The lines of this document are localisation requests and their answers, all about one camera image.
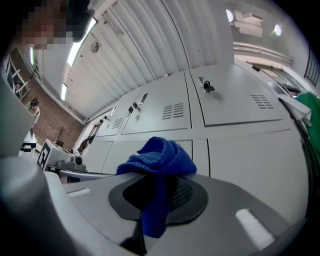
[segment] corrugated ceiling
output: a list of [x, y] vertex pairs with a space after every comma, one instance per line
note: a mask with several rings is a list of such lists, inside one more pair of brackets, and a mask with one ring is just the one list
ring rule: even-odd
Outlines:
[[119, 0], [96, 18], [66, 81], [66, 102], [84, 118], [165, 74], [234, 61], [221, 0]]

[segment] brick wall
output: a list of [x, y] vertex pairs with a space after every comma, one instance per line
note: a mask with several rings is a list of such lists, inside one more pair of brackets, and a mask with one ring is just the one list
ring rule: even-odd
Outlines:
[[[26, 68], [18, 50], [14, 49], [10, 56], [14, 66], [17, 69], [20, 68], [20, 75], [23, 80], [27, 81], [31, 74]], [[84, 126], [56, 104], [34, 78], [29, 81], [29, 84], [31, 85], [31, 89], [21, 102], [27, 104], [34, 98], [37, 98], [40, 102], [40, 117], [33, 128], [37, 143], [42, 145], [45, 139], [56, 141], [59, 135], [59, 128], [65, 127], [65, 131], [59, 140], [64, 142], [63, 147], [65, 149], [70, 150], [76, 143]]]

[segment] green object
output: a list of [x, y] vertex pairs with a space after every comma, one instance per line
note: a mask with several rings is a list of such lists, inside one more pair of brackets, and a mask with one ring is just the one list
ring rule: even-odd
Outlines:
[[301, 94], [295, 98], [311, 109], [311, 126], [304, 122], [308, 137], [320, 164], [320, 100], [311, 92]]

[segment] blue towel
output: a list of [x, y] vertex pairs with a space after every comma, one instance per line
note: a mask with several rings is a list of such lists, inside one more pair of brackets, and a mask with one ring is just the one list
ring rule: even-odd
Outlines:
[[126, 163], [118, 166], [116, 175], [141, 170], [157, 174], [154, 197], [143, 210], [141, 223], [144, 235], [159, 238], [165, 232], [166, 216], [170, 212], [164, 176], [195, 173], [197, 167], [180, 145], [161, 137], [152, 137], [137, 153], [140, 155], [131, 155]]

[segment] white wall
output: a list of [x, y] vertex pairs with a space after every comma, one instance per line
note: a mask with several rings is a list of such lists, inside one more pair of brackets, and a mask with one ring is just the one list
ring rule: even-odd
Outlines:
[[[233, 41], [262, 45], [263, 47], [293, 58], [292, 66], [285, 67], [286, 72], [290, 75], [294, 73], [292, 75], [294, 78], [298, 75], [299, 78], [296, 79], [314, 91], [315, 87], [307, 79], [304, 79], [309, 58], [309, 44], [293, 20], [274, 5], [272, 1], [243, 0], [240, 2], [227, 0], [226, 2], [227, 8], [231, 11], [240, 11], [242, 13], [252, 12], [263, 18], [262, 38], [240, 34], [237, 28], [232, 27]], [[282, 29], [281, 36], [273, 34], [273, 29], [276, 24], [279, 24]]]

